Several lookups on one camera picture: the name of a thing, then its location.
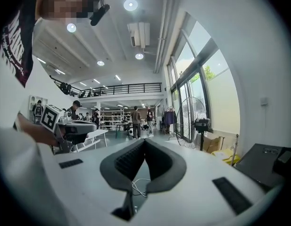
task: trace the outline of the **black metal railing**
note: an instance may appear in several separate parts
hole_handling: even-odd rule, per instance
[[[59,80],[56,80],[50,76],[50,78],[54,81],[54,83],[57,85],[58,88],[65,94],[73,97],[79,97],[81,90],[78,88],[75,88],[73,86],[69,86],[68,84],[65,84],[64,82],[61,82]]]
[[[51,77],[54,83],[64,92],[66,95],[87,98],[87,97],[98,97],[107,95],[121,95],[121,94],[135,94],[135,93],[153,93],[161,92],[161,83],[143,83],[143,84],[128,84],[128,85],[115,85],[98,87],[92,89],[80,90],[75,87],[68,89],[67,84],[56,80]]]

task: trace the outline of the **concrete floor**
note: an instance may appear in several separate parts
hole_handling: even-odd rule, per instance
[[[148,133],[149,133],[149,131],[141,131],[141,138],[147,138]],[[165,135],[163,132],[155,130],[154,137],[152,137],[152,139],[154,139],[157,142],[158,141],[167,141],[169,137],[170,137],[169,134]],[[98,142],[96,144],[96,148],[105,147],[104,136],[101,135],[101,136],[97,137],[97,139],[100,139],[100,142]],[[115,131],[109,131],[106,133],[106,140],[107,140],[108,146],[114,146],[114,145],[117,145],[119,143],[127,142],[129,140],[132,141],[135,139],[133,139],[132,137],[128,138],[126,131],[120,131],[119,134],[117,135],[117,139],[116,139],[115,138]],[[94,149],[95,149],[95,145],[90,146],[89,148],[85,149],[85,151],[94,150]],[[142,166],[140,167],[134,181],[136,181],[137,179],[140,179],[140,178],[150,179],[149,168],[148,168],[147,163],[145,161],[142,164]],[[146,185],[148,183],[149,183],[149,181],[147,181],[147,180],[140,180],[136,183],[136,185],[141,192],[145,192]],[[136,190],[134,190],[133,194],[139,194],[139,193]],[[142,204],[145,201],[146,201],[146,198],[143,197],[142,195],[133,196],[133,205],[134,205],[134,207],[136,207],[135,209],[137,211],[141,208]]]

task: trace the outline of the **black pants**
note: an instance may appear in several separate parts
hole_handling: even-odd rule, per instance
[[[136,138],[136,130],[137,130],[137,135],[139,138],[141,134],[140,124],[133,124],[133,138]]]

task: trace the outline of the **white pillar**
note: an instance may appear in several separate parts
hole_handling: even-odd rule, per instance
[[[100,102],[97,102],[96,106],[97,106],[97,108],[98,108],[98,110],[99,110],[99,115],[101,115],[101,114],[100,114]]]

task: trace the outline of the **white ceiling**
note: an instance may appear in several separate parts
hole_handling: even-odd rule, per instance
[[[117,105],[123,105],[127,106],[129,108],[133,108],[135,105],[138,107],[142,107],[142,104],[144,106],[154,106],[157,104],[161,99],[145,99],[145,100],[118,100],[118,101],[108,101],[108,102],[102,102],[100,104],[101,109],[104,109],[104,107],[107,108],[117,108]],[[93,103],[84,103],[82,102],[82,107],[86,108],[93,108],[94,106],[97,106],[96,102]]]
[[[96,78],[111,86],[121,84],[114,79],[115,74],[121,74],[122,80],[129,81],[127,72],[153,71],[155,55],[145,54],[141,61],[135,59],[139,49],[131,46],[127,24],[150,23],[150,46],[146,51],[156,54],[163,0],[136,0],[138,8],[132,12],[124,9],[124,1],[105,0],[111,8],[95,27],[90,25],[89,19],[66,23],[41,20],[34,30],[33,54],[46,61],[43,66],[48,74],[79,89],[88,89],[90,86],[79,87],[75,83],[91,82]],[[76,24],[75,33],[67,31],[69,22]],[[97,65],[99,60],[105,65]],[[58,75],[56,68],[66,75]]]

